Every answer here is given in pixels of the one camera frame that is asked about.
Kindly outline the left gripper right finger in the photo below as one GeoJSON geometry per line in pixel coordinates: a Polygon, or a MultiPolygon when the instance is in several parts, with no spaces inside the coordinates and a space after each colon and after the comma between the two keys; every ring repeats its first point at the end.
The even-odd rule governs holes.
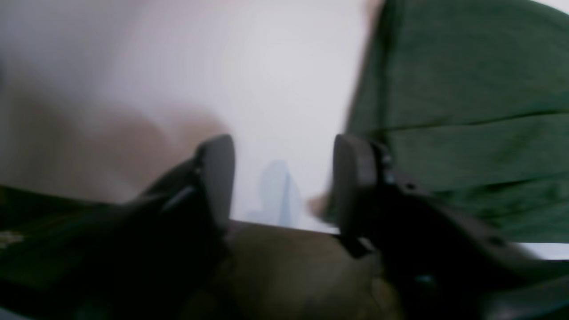
{"type": "Polygon", "coordinates": [[[566,320],[568,261],[543,260],[398,172],[384,145],[339,134],[333,202],[353,257],[379,252],[408,320],[566,320]]]}

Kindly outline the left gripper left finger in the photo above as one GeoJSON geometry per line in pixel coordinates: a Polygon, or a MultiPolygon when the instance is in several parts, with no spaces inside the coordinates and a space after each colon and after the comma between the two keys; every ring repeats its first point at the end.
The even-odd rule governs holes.
{"type": "Polygon", "coordinates": [[[1,188],[1,308],[33,320],[170,320],[228,254],[230,135],[104,203],[1,188]]]}

